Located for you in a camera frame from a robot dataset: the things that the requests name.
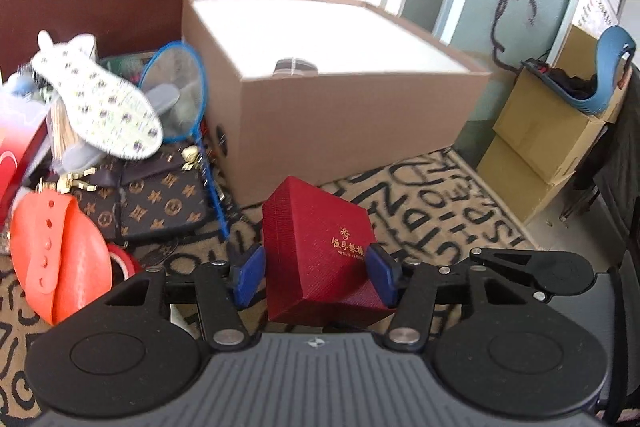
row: tile floor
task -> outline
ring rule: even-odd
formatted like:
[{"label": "tile floor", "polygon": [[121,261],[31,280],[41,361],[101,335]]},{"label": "tile floor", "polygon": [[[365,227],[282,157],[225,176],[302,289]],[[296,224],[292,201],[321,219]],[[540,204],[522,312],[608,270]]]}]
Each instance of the tile floor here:
[{"label": "tile floor", "polygon": [[563,190],[555,200],[535,216],[527,229],[545,250],[566,250],[586,257],[596,272],[606,271],[622,259],[625,242],[615,229],[609,211],[602,198],[581,216],[574,212],[565,223],[559,220],[568,190]]}]

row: red box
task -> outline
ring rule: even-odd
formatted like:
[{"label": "red box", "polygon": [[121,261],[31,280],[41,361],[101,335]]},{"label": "red box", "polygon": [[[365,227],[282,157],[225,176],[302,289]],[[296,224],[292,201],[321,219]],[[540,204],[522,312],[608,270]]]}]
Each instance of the red box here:
[{"label": "red box", "polygon": [[364,208],[289,176],[262,206],[269,319],[369,326],[392,311],[367,277]]},{"label": "red box", "polygon": [[0,229],[47,134],[47,106],[0,92]]}]

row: metal screw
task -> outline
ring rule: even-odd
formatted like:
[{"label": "metal screw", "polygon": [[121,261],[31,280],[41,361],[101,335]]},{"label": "metal screw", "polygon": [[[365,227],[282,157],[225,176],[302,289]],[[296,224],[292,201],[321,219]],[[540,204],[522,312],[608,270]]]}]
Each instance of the metal screw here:
[{"label": "metal screw", "polygon": [[216,331],[213,341],[221,346],[236,346],[244,341],[244,333],[233,329]]},{"label": "metal screw", "polygon": [[394,328],[389,331],[389,338],[396,344],[415,344],[420,340],[420,333],[414,328]]}]

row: insole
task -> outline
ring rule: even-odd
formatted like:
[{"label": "insole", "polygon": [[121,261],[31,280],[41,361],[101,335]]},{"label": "insole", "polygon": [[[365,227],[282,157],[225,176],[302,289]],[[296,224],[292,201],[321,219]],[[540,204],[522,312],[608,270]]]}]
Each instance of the insole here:
[{"label": "insole", "polygon": [[56,44],[31,61],[65,103],[69,124],[85,142],[127,160],[153,155],[162,125],[146,96],[74,46]]}]

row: leopard print carpet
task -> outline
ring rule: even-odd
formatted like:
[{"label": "leopard print carpet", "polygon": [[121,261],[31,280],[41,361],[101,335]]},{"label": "leopard print carpet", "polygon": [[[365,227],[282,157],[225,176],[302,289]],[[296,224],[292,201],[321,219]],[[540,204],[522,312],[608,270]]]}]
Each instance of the leopard print carpet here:
[{"label": "leopard print carpet", "polygon": [[[450,265],[464,259],[473,247],[536,248],[522,224],[451,150],[418,156],[322,188],[366,208],[377,240],[398,259],[410,255],[427,263]],[[231,211],[231,240],[240,250],[260,241],[261,219],[260,205]],[[209,223],[193,238],[138,248],[134,254],[145,266],[162,263],[169,273],[189,273],[200,263],[224,258],[225,249],[217,223]],[[193,307],[181,307],[180,311],[197,335]],[[266,324],[265,311],[261,287],[255,304],[241,312],[242,320],[252,331],[258,327],[294,329]],[[457,320],[456,307],[439,307],[432,333],[437,335]],[[387,323],[388,319],[377,328]],[[25,301],[11,258],[0,257],[0,421],[8,427],[24,425],[25,419],[39,413],[25,379],[24,357],[31,343],[48,328]]]}]

